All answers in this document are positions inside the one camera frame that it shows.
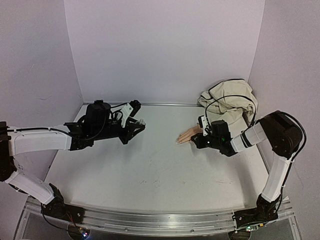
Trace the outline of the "clear nail polish bottle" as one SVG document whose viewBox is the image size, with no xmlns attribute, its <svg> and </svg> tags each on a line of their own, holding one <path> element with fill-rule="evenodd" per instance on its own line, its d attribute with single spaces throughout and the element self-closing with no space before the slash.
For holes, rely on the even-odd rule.
<svg viewBox="0 0 320 240">
<path fill-rule="evenodd" d="M 143 126 L 146 125 L 145 121 L 142 118 L 140 120 L 138 120 L 136 123 L 139 125 L 143 125 Z"/>
</svg>

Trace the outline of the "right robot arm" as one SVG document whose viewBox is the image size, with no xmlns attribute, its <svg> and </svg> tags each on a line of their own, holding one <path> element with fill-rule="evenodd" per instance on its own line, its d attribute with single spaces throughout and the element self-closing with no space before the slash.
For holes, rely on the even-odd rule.
<svg viewBox="0 0 320 240">
<path fill-rule="evenodd" d="M 241 226 L 277 219 L 290 170 L 306 144 L 307 136 L 302 125 L 290 114 L 279 110 L 257 120 L 235 137 L 231 136 L 224 120 L 207 124 L 201 116 L 199 124 L 203 131 L 191 137 L 196 147 L 215 149 L 227 157 L 268 141 L 273 151 L 273 161 L 262 193 L 254 208 L 236 211 L 233 218 Z"/>
</svg>

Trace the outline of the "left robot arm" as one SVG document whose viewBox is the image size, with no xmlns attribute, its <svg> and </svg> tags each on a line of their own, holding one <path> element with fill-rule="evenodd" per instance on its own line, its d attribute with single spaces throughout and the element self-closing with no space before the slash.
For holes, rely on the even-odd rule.
<svg viewBox="0 0 320 240">
<path fill-rule="evenodd" d="M 96 141 L 118 138 L 126 145 L 146 125 L 134 116 L 141 108 L 138 100 L 116 106 L 96 100 L 87 106 L 85 115 L 61 127 L 9 127 L 0 123 L 0 180 L 18 192 L 38 200 L 44 216 L 80 224 L 85 210 L 65 203 L 60 190 L 24 170 L 15 156 L 47 150 L 79 151 Z"/>
</svg>

